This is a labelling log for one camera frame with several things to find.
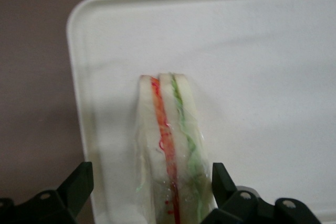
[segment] mauve background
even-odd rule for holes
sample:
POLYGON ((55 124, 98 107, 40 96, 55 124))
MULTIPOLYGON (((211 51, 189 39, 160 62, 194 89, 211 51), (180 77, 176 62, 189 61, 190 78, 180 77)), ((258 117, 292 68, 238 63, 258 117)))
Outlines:
MULTIPOLYGON (((0 0, 0 198, 55 188, 83 161, 66 40, 82 0, 0 0)), ((78 216, 92 224, 90 201, 78 216)))

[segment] green filling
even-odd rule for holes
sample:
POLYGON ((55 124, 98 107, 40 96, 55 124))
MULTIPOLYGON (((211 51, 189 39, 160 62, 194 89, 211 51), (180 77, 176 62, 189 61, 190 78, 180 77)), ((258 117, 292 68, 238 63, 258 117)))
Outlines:
POLYGON ((201 195, 199 190, 201 189, 202 185, 199 182, 199 180, 197 179, 198 175, 199 175, 199 167, 200 167, 200 154, 197 150, 197 146, 194 142, 194 140, 192 139, 192 137, 188 134, 188 130, 185 126, 185 114, 184 114, 184 110, 183 110, 183 101, 182 101, 182 97, 179 91, 179 87, 177 85, 175 76, 172 75, 172 86, 173 86, 173 91, 174 91, 174 97, 175 97, 175 104, 177 107, 177 110, 179 112, 180 118, 179 118, 179 125, 180 125, 180 129, 181 131, 185 134, 187 141, 188 141, 188 149, 190 152, 190 159, 188 160, 188 169, 189 172, 191 174, 191 176, 194 179, 194 183, 196 185, 196 196, 197 196, 197 200, 198 200, 198 204, 197 204, 197 217, 198 220, 201 221, 203 219, 202 216, 202 200, 201 200, 201 195))

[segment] screw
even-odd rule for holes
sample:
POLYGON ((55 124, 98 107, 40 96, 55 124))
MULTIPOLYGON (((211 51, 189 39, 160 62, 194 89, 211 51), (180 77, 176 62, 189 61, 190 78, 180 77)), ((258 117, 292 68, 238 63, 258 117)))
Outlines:
POLYGON ((284 200, 282 203, 283 203, 286 207, 288 207, 288 208, 291 208, 291 209, 296 208, 296 206, 295 206, 295 204, 294 204, 293 201, 290 201, 290 200, 284 200))
POLYGON ((49 198, 51 195, 50 195, 50 193, 44 193, 44 194, 42 194, 41 196, 40 196, 40 199, 47 199, 47 198, 49 198))
POLYGON ((249 193, 245 192, 245 191, 240 193, 240 196, 243 199, 251 199, 251 195, 249 193))

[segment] white tray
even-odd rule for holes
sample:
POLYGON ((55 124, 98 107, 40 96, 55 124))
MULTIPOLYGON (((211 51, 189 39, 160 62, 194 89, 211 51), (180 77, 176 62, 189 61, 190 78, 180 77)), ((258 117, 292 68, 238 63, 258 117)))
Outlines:
POLYGON ((68 41, 97 224, 134 205, 138 78, 188 76, 210 162, 336 222, 336 0, 85 0, 68 41))

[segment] wrapped sandwich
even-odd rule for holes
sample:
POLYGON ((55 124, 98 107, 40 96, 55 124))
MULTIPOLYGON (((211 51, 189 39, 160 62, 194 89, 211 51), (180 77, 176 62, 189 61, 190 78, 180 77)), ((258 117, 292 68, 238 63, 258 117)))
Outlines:
POLYGON ((197 224, 213 208, 203 137, 182 74, 141 76, 138 194, 150 224, 197 224))

